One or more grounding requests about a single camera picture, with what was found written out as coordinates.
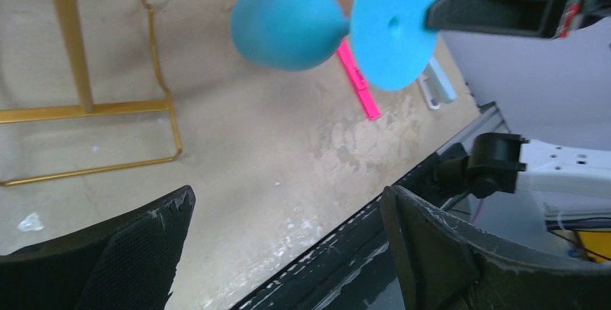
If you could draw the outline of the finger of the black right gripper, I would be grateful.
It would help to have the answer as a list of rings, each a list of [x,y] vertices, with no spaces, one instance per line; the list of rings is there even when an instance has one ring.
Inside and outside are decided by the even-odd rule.
[[[428,8],[432,29],[564,38],[610,16],[610,0],[436,0]]]

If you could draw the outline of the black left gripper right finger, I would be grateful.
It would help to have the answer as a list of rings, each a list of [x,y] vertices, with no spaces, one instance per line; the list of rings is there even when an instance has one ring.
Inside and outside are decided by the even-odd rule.
[[[608,309],[610,266],[472,226],[401,186],[380,209],[407,309]]]

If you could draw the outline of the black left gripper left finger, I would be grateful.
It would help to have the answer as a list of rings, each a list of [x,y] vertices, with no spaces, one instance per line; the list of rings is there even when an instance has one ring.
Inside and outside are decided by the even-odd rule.
[[[195,194],[144,206],[1,256],[2,309],[164,309]]]

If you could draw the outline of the light blue wine glass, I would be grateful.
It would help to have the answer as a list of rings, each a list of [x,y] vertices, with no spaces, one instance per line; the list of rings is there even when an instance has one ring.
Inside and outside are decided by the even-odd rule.
[[[315,68],[348,40],[357,67],[376,88],[398,91],[429,64],[438,31],[426,25],[436,0],[237,0],[231,37],[256,66],[282,71]]]

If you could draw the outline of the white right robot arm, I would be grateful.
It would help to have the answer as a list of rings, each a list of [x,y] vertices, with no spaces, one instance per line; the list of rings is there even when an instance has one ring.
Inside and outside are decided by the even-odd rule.
[[[610,15],[610,0],[436,0],[427,25],[449,31],[556,39]],[[495,192],[610,196],[610,153],[576,149],[511,133],[483,133],[471,153],[440,162],[446,197]]]

